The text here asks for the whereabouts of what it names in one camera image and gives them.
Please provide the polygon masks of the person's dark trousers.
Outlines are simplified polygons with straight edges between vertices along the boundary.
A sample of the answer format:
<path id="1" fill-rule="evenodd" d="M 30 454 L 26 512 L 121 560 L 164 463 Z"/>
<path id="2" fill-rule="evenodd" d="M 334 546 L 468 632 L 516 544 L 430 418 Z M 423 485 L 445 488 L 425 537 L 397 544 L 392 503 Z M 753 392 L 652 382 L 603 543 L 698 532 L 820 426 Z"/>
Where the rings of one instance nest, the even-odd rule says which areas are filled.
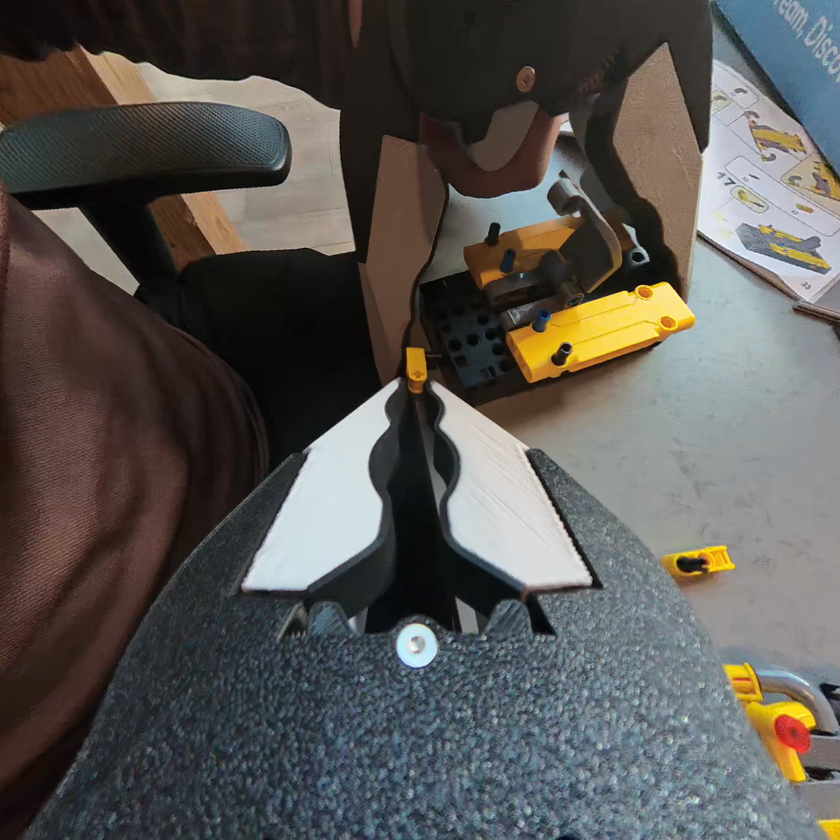
<path id="1" fill-rule="evenodd" d="M 354 252 L 207 257 L 134 296 L 245 381 L 265 422 L 269 469 L 382 388 Z"/>

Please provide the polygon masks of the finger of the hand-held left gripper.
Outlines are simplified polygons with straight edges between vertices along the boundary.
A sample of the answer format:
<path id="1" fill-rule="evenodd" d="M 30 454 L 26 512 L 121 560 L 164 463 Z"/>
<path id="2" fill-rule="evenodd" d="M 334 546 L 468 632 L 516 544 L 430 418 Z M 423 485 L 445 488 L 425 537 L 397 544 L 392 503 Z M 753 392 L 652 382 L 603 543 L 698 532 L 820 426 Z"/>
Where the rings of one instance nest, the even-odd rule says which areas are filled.
<path id="1" fill-rule="evenodd" d="M 416 285 L 434 257 L 447 203 L 448 186 L 426 148 L 384 136 L 367 256 L 360 264 L 374 365 L 383 385 L 403 368 Z"/>
<path id="2" fill-rule="evenodd" d="M 668 43 L 585 100 L 583 152 L 618 220 L 683 300 L 697 236 L 701 149 Z"/>

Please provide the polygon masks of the grey desk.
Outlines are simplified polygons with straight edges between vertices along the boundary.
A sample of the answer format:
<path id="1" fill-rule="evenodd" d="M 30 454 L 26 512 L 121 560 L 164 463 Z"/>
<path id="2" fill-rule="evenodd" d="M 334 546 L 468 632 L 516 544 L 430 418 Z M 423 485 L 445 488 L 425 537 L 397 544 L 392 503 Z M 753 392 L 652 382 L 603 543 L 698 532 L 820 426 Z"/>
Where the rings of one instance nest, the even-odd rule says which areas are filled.
<path id="1" fill-rule="evenodd" d="M 726 545 L 684 593 L 724 658 L 838 684 L 838 339 L 695 241 L 696 325 L 479 405 L 658 556 Z"/>

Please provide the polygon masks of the person's left forearm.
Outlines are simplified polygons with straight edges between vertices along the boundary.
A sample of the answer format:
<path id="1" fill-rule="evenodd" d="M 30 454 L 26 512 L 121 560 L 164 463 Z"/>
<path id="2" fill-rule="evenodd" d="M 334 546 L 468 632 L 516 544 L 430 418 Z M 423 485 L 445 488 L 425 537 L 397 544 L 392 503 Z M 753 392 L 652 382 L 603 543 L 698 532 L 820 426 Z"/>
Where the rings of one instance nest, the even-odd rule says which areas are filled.
<path id="1" fill-rule="evenodd" d="M 339 109 L 362 1 L 2 1 L 1 50 L 45 60 L 81 47 L 174 76 L 263 77 Z"/>

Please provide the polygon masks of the instruction booklet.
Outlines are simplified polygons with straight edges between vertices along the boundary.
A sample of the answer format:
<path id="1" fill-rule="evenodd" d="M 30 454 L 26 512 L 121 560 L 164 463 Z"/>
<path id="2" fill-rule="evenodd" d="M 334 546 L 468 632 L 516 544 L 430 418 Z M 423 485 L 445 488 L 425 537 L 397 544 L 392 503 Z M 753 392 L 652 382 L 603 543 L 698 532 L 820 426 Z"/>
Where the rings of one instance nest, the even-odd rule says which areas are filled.
<path id="1" fill-rule="evenodd" d="M 838 180 L 803 128 L 711 59 L 710 130 L 701 152 L 696 237 L 806 305 L 838 285 Z M 585 161 L 581 189 L 615 210 L 583 152 L 585 102 L 570 131 Z"/>

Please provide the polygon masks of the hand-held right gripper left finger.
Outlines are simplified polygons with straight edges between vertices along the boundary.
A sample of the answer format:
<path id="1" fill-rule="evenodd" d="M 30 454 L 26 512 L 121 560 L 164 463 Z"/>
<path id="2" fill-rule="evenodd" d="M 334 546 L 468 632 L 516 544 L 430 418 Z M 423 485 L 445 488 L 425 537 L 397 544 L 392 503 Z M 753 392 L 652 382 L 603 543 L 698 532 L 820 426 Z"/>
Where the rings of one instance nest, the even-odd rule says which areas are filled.
<path id="1" fill-rule="evenodd" d="M 403 463 L 406 382 L 395 378 L 314 441 L 241 590 L 370 607 L 396 573 L 391 483 Z"/>

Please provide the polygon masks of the person's brown shirt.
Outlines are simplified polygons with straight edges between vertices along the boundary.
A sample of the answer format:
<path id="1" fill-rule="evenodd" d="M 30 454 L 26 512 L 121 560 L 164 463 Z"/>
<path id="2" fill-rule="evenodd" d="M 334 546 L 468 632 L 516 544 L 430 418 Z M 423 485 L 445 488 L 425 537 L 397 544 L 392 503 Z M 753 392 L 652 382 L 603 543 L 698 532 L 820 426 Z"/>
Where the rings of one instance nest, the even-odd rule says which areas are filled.
<path id="1" fill-rule="evenodd" d="M 1 806 L 51 796 L 143 615 L 265 477 L 216 355 L 1 201 Z"/>

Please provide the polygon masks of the person's left hand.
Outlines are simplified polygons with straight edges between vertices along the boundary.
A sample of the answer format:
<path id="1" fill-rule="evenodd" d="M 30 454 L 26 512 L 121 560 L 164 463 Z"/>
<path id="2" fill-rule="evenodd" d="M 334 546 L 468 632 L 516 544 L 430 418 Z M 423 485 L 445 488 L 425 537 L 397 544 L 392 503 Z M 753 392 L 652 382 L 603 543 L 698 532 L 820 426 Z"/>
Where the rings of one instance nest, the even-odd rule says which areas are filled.
<path id="1" fill-rule="evenodd" d="M 472 161 L 455 131 L 446 123 L 419 118 L 420 140 L 447 184 L 463 195 L 494 198 L 538 187 L 549 169 L 562 117 L 538 109 L 520 146 L 501 168 L 486 171 Z"/>

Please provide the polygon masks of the yellow vehicle hood assembly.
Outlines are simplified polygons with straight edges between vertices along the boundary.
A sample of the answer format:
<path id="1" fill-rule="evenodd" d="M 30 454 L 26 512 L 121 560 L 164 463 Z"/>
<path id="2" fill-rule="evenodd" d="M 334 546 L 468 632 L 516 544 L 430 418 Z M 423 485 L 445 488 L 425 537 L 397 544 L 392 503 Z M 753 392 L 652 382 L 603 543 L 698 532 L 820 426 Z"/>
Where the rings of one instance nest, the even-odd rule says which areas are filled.
<path id="1" fill-rule="evenodd" d="M 827 838 L 839 838 L 839 686 L 785 669 L 723 666 L 767 752 Z"/>

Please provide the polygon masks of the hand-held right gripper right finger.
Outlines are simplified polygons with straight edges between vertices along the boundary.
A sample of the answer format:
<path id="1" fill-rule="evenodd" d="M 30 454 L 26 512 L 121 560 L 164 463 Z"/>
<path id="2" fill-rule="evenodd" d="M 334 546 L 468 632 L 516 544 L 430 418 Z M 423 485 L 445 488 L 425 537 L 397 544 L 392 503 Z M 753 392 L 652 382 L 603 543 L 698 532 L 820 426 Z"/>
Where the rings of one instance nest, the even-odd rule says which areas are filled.
<path id="1" fill-rule="evenodd" d="M 444 572 L 457 597 L 497 604 L 591 588 L 529 447 L 437 382 L 425 408 Z"/>

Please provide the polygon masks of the blue cardboard kit box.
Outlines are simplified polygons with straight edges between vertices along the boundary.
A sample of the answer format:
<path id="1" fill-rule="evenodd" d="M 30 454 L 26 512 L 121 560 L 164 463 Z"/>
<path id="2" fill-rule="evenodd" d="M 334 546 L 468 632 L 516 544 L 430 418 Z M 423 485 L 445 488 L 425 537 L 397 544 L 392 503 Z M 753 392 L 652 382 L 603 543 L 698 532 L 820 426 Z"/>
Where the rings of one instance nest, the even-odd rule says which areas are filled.
<path id="1" fill-rule="evenodd" d="M 839 2 L 716 6 L 820 152 L 839 167 Z"/>

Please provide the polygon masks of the black block with yellow panels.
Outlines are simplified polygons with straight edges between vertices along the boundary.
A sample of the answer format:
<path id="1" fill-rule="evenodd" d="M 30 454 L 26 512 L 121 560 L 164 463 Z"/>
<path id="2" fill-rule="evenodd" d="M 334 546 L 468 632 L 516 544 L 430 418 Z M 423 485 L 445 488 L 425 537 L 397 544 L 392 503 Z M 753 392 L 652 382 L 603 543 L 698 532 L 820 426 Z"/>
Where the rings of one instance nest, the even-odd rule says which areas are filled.
<path id="1" fill-rule="evenodd" d="M 692 329 L 697 321 L 633 226 L 566 171 L 554 216 L 464 248 L 465 269 L 421 282 L 417 313 L 447 386 L 479 406 Z"/>

